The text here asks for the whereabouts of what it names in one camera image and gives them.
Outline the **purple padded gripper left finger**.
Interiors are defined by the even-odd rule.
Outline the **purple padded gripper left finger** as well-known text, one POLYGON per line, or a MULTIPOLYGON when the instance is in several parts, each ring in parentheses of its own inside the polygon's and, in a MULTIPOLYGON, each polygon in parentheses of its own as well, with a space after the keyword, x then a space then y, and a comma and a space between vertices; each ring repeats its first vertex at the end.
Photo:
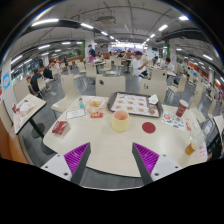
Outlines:
POLYGON ((90 153, 91 145, 85 143, 65 155, 56 154, 42 169, 79 185, 90 153))

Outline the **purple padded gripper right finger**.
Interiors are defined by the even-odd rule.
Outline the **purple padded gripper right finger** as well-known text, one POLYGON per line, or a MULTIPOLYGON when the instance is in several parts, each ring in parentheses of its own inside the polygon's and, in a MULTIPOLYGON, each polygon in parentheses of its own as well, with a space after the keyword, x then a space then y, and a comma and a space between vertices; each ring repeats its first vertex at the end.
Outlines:
POLYGON ((132 144, 132 154, 144 185, 182 169, 182 167, 167 154, 159 155, 137 143, 132 144))

